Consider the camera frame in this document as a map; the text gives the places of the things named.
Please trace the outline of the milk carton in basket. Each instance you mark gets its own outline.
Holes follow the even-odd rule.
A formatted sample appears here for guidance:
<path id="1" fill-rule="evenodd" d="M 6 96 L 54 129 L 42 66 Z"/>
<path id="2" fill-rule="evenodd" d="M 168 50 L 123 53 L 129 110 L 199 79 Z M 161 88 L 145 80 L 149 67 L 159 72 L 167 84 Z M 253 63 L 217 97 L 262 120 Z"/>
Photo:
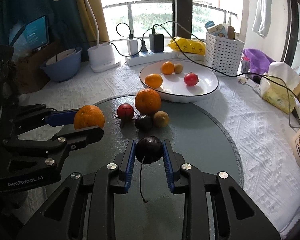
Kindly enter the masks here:
<path id="1" fill-rule="evenodd" d="M 226 23 L 221 23 L 218 25 L 214 25 L 208 28 L 208 33 L 210 33 L 213 36 L 218 36 L 218 37 L 228 37 L 228 24 Z"/>

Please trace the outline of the brown kiwi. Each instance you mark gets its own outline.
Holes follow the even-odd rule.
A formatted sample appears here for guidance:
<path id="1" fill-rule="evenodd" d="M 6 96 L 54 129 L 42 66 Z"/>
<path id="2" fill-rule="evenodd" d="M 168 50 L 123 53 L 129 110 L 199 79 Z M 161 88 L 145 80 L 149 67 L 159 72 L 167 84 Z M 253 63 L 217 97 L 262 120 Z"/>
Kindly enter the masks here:
<path id="1" fill-rule="evenodd" d="M 176 63 L 174 65 L 175 74 L 180 74 L 183 71 L 183 65 L 181 63 Z"/>
<path id="2" fill-rule="evenodd" d="M 158 111 L 153 115 L 153 121 L 157 127 L 166 127 L 169 124 L 170 117 L 165 111 Z"/>

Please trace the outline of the blue bowl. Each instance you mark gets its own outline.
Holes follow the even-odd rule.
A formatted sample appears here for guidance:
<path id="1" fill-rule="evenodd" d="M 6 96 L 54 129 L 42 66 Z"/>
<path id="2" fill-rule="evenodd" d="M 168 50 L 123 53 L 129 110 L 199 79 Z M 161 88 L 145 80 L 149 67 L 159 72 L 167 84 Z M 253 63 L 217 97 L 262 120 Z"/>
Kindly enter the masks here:
<path id="1" fill-rule="evenodd" d="M 56 54 L 41 65 L 41 69 L 55 82 L 63 82 L 77 74 L 81 66 L 82 48 L 76 47 Z"/>

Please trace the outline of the tangerine at plate front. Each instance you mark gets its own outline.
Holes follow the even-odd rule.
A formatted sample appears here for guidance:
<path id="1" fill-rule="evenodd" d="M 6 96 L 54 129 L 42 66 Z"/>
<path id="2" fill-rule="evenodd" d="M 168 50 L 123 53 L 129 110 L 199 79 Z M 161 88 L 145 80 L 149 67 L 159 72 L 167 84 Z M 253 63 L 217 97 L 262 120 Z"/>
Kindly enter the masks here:
<path id="1" fill-rule="evenodd" d="M 145 84 L 151 88 L 157 89 L 163 83 L 163 79 L 160 74 L 149 74 L 145 77 Z"/>

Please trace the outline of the dark plum with stem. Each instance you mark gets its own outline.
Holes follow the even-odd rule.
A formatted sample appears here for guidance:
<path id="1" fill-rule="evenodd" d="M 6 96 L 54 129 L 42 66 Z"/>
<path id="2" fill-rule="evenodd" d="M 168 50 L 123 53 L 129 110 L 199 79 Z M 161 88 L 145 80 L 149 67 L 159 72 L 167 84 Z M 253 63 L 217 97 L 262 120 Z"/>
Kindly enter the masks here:
<path id="1" fill-rule="evenodd" d="M 164 153 L 162 142 L 158 137 L 144 137 L 138 141 L 135 146 L 135 157 L 140 162 L 139 172 L 139 192 L 144 203 L 147 203 L 142 192 L 142 169 L 144 165 L 152 164 L 159 161 Z"/>

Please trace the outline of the white charger adapter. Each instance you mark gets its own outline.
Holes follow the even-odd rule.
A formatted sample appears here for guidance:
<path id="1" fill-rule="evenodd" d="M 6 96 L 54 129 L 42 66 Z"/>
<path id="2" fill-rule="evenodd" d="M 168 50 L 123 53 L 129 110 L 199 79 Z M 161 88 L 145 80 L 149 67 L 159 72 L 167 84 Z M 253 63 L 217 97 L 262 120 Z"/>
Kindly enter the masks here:
<path id="1" fill-rule="evenodd" d="M 136 38 L 134 38 L 132 34 L 128 35 L 127 47 L 128 47 L 129 56 L 136 55 L 139 51 L 138 40 Z"/>

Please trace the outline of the white desk lamp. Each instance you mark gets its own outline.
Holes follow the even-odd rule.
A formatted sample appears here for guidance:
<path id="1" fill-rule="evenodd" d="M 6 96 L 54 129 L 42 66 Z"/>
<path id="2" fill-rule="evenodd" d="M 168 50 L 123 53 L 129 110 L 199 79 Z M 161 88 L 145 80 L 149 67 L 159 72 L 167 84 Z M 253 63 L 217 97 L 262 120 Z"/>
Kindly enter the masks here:
<path id="1" fill-rule="evenodd" d="M 99 14 L 103 14 L 100 0 L 76 0 L 79 15 L 86 33 L 90 48 L 87 49 L 89 65 L 93 72 L 100 73 L 120 64 L 115 60 L 113 46 L 109 41 L 100 41 L 100 37 L 107 33 L 104 16 L 101 16 L 101 26 L 98 26 L 96 14 L 93 7 Z"/>

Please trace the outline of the large orange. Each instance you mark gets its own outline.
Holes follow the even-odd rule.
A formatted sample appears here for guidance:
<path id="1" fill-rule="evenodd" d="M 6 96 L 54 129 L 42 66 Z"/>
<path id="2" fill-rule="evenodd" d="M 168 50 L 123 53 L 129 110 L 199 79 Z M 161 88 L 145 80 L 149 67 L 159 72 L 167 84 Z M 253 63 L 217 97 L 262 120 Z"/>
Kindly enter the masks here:
<path id="1" fill-rule="evenodd" d="M 104 128 L 105 117 L 103 112 L 95 105 L 85 105 L 79 109 L 74 117 L 74 129 L 91 126 Z"/>

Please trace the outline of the hanging grey garment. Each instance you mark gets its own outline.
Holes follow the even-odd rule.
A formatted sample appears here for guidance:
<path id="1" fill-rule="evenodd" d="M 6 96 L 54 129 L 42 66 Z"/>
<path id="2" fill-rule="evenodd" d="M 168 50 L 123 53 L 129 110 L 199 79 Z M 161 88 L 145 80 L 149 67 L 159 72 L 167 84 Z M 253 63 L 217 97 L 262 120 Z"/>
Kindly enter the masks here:
<path id="1" fill-rule="evenodd" d="M 257 0 L 256 13 L 252 31 L 266 38 L 271 25 L 271 4 L 272 0 Z"/>

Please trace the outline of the purple cloth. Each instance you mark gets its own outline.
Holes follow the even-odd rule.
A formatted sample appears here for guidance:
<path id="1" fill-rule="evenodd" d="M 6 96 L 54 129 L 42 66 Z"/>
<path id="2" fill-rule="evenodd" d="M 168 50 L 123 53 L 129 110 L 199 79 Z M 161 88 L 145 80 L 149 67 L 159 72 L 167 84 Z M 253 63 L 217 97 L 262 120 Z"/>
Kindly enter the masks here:
<path id="1" fill-rule="evenodd" d="M 266 55 L 264 52 L 258 49 L 253 49 L 253 48 L 243 49 L 243 54 L 250 61 L 249 68 L 252 73 L 257 73 L 257 74 L 267 73 L 270 64 L 275 62 L 274 59 L 270 58 L 268 55 Z"/>

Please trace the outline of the grey round mat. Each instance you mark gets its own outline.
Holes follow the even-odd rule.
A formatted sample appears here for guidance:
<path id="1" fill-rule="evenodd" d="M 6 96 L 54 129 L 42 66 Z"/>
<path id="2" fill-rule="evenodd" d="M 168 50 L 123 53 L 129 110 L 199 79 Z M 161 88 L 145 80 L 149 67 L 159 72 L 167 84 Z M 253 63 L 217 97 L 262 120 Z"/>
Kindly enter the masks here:
<path id="1" fill-rule="evenodd" d="M 97 103 L 106 117 L 104 136 L 70 153 L 62 168 L 63 179 L 72 172 L 96 172 L 123 152 L 130 139 L 138 141 L 143 137 L 133 122 L 122 125 L 116 117 L 119 105 L 133 104 L 134 100 L 133 95 L 128 95 Z M 243 184 L 237 147 L 216 118 L 192 103 L 163 101 L 161 110 L 168 114 L 170 122 L 164 128 L 153 129 L 151 135 L 168 139 L 175 152 L 201 171 L 225 171 L 239 185 Z M 181 239 L 184 196 L 170 192 L 162 160 L 149 165 L 135 163 L 131 187 L 127 194 L 115 195 L 114 211 L 117 239 Z"/>

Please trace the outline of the yellow tissue pack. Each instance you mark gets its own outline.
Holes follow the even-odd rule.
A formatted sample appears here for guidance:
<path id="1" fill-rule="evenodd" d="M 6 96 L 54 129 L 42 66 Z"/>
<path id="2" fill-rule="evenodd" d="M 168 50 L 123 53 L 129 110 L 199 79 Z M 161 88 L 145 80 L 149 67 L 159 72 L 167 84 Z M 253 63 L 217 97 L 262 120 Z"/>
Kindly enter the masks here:
<path id="1" fill-rule="evenodd" d="M 295 108 L 292 91 L 299 85 L 300 76 L 288 64 L 273 62 L 261 78 L 261 97 L 286 114 Z"/>

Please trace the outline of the small orange tangerine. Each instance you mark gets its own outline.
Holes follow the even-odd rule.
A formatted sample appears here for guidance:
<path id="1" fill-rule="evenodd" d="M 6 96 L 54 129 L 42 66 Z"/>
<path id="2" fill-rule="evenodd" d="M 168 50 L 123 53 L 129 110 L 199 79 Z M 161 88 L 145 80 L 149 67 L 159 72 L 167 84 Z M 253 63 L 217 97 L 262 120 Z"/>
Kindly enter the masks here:
<path id="1" fill-rule="evenodd" d="M 174 64 L 170 61 L 164 62 L 160 69 L 163 74 L 171 75 L 174 72 Z"/>

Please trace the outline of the red cherry tomato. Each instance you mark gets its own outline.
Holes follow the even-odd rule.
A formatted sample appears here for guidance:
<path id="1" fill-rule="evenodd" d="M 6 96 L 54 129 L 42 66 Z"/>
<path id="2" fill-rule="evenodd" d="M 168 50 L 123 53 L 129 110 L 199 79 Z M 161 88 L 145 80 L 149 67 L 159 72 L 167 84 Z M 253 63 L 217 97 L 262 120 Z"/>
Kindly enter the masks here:
<path id="1" fill-rule="evenodd" d="M 134 118 L 134 108 L 128 103 L 123 103 L 117 108 L 117 118 L 121 120 L 132 120 Z"/>

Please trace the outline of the red white small box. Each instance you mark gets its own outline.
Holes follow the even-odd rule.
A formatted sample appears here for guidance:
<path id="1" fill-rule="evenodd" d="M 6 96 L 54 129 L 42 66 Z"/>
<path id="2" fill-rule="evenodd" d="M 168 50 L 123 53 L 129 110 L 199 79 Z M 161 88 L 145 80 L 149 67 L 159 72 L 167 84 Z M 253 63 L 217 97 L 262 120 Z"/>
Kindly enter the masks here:
<path id="1" fill-rule="evenodd" d="M 243 56 L 241 58 L 241 72 L 242 73 L 247 73 L 250 69 L 250 60 L 248 57 Z"/>

